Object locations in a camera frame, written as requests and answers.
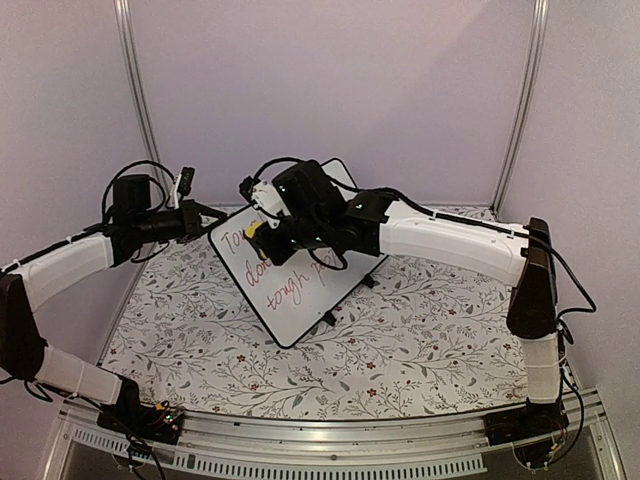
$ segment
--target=white cylinder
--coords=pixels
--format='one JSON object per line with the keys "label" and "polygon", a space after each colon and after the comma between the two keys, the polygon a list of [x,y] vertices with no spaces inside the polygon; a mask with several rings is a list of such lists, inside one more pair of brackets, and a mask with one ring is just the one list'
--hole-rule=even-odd
{"label": "white cylinder", "polygon": [[519,340],[527,369],[529,400],[533,403],[555,402],[560,393],[558,334],[553,333],[536,340]]}
{"label": "white cylinder", "polygon": [[45,348],[44,362],[36,380],[104,405],[116,403],[122,385],[117,375],[51,346]]}

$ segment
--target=white wall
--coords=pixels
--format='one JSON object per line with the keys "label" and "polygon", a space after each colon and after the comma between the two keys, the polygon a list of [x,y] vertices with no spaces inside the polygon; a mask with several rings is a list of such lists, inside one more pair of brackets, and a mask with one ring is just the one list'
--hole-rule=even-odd
{"label": "white wall", "polygon": [[[547,219],[599,312],[570,320],[571,360],[597,385],[640,478],[640,3],[551,2],[532,111],[503,218]],[[579,297],[560,281],[562,306]]]}
{"label": "white wall", "polygon": [[[143,156],[112,2],[1,2],[0,265],[98,221],[104,185]],[[41,335],[95,361],[132,273],[53,299],[36,316]],[[0,477],[33,480],[57,406],[19,382],[0,387],[0,406]]]}
{"label": "white wall", "polygon": [[361,186],[490,203],[533,0],[139,0],[132,19],[162,159],[202,201],[283,155],[341,157]]}

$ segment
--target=floral tablecloth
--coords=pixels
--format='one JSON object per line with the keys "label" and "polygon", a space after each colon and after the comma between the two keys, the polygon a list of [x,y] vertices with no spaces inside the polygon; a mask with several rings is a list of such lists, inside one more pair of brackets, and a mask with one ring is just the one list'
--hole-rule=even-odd
{"label": "floral tablecloth", "polygon": [[373,276],[336,307],[334,327],[283,350],[206,239],[172,245],[148,263],[102,365],[135,379],[145,401],[256,417],[413,417],[526,397],[504,285],[411,257]]}

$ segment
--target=backdrop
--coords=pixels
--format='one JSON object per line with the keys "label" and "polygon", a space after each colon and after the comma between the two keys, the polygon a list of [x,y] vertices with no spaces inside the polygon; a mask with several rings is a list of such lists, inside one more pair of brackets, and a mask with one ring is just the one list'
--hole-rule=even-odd
{"label": "backdrop", "polygon": [[194,193],[283,155],[343,158],[362,186],[488,204],[533,1],[139,0],[132,20],[160,157]]}

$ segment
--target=whiteboard black frame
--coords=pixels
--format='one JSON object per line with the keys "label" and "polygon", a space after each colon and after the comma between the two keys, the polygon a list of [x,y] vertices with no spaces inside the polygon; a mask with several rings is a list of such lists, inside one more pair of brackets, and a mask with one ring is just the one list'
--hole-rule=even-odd
{"label": "whiteboard black frame", "polygon": [[[321,165],[324,167],[325,165],[328,165],[331,162],[340,162],[342,164],[342,166],[344,167],[345,172],[347,172],[347,175],[349,175],[349,178],[351,179],[351,182],[353,183],[353,185],[357,188],[357,184],[356,181],[353,179],[353,177],[351,176],[351,172],[349,172],[349,169],[347,168],[347,166],[344,164],[344,162],[339,159],[339,158],[332,158],[330,160],[327,160],[326,162],[322,163]],[[241,209],[239,209],[236,212],[233,212],[231,215],[229,215],[226,220],[221,223],[218,227],[219,228],[221,226],[223,226],[227,221],[231,220],[233,217],[235,217],[236,215],[241,214],[242,212],[244,212],[245,210],[247,210],[248,208],[252,208],[251,205],[246,205],[244,207],[242,207]],[[275,342],[275,344],[282,348],[283,350],[288,350],[290,348],[295,347],[298,342],[300,342],[301,339],[303,339],[304,337],[307,336],[307,334],[313,330],[314,328],[316,328],[321,322],[324,321],[324,317],[325,315],[333,312],[333,310],[340,305],[342,302],[344,302],[346,300],[346,298],[351,295],[354,290],[356,288],[358,288],[360,285],[362,285],[362,280],[364,280],[364,278],[366,278],[368,275],[371,275],[373,272],[375,272],[380,265],[382,265],[388,258],[388,255],[384,255],[382,256],[382,259],[375,264],[375,266],[369,271],[367,272],[363,277],[362,280],[360,280],[358,283],[356,283],[353,288],[351,288],[351,290],[349,290],[342,298],[340,298],[340,300],[338,300],[331,308],[329,308],[324,314],[322,314],[322,316],[318,319],[317,322],[313,323],[307,330],[305,330],[304,333],[302,333],[302,335],[300,335],[295,341],[293,341],[291,343],[291,345],[289,346],[284,346],[282,345],[278,339],[275,337],[275,335],[273,334],[273,332],[271,331],[271,329],[269,328],[269,326],[267,325],[267,323],[264,321],[264,319],[262,318],[262,316],[260,315],[260,313],[258,313],[258,309],[254,306],[254,304],[251,302],[251,299],[249,298],[249,296],[244,292],[243,288],[240,286],[240,282],[238,282],[236,280],[235,275],[233,274],[233,271],[229,268],[229,265],[227,264],[227,262],[225,262],[224,257],[221,255],[220,251],[216,248],[215,243],[211,240],[211,236],[209,235],[209,245],[211,245],[211,247],[213,248],[214,252],[216,253],[216,255],[218,256],[218,258],[220,259],[220,261],[222,262],[222,265],[224,265],[224,268],[227,270],[227,272],[229,273],[229,276],[231,277],[231,279],[233,280],[233,283],[236,284],[236,287],[238,287],[238,290],[240,291],[240,293],[242,293],[242,296],[245,298],[245,300],[247,301],[247,303],[249,304],[249,306],[251,307],[251,310],[253,310],[253,313],[256,314],[256,317],[258,317],[258,320],[260,320],[260,323],[262,323],[262,325],[264,326],[264,328],[267,330],[267,332],[269,333],[269,336],[272,338],[272,340]]]}

